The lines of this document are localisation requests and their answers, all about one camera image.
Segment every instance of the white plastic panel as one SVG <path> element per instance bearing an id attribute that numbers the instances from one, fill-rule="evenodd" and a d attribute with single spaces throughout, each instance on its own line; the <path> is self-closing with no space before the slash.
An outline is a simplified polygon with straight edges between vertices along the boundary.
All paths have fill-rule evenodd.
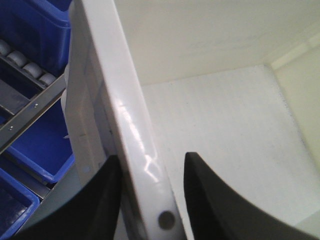
<path id="1" fill-rule="evenodd" d="M 188 239 L 186 152 L 198 152 L 238 193 L 290 225 L 320 209 L 320 174 L 267 67 L 142 89 Z"/>
<path id="2" fill-rule="evenodd" d="M 138 239 L 183 240 L 181 218 L 114 2 L 74 1 L 71 24 L 65 116 L 81 183 L 109 155 L 117 154 L 130 200 L 133 205 L 137 201 L 131 225 L 138 225 Z M 174 219 L 165 227 L 163 212 Z"/>

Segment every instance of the metal frame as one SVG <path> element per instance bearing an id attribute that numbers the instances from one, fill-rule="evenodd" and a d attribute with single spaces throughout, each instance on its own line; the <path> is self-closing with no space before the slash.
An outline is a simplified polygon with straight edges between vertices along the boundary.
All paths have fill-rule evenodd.
<path id="1" fill-rule="evenodd" d="M 0 128 L 0 154 L 59 100 L 65 88 L 61 75 Z"/>

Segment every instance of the blue storage bin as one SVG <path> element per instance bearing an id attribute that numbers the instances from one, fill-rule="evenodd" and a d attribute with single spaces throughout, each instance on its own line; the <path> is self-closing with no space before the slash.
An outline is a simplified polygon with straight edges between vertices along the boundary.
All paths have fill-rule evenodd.
<path id="1" fill-rule="evenodd" d="M 61 103 L 58 101 L 7 152 L 41 179 L 56 183 L 74 163 Z"/>
<path id="2" fill-rule="evenodd" d="M 59 76 L 68 62 L 71 0 L 2 0 L 0 38 Z"/>
<path id="3" fill-rule="evenodd" d="M 0 240 L 11 237 L 39 202 L 36 195 L 0 168 Z"/>

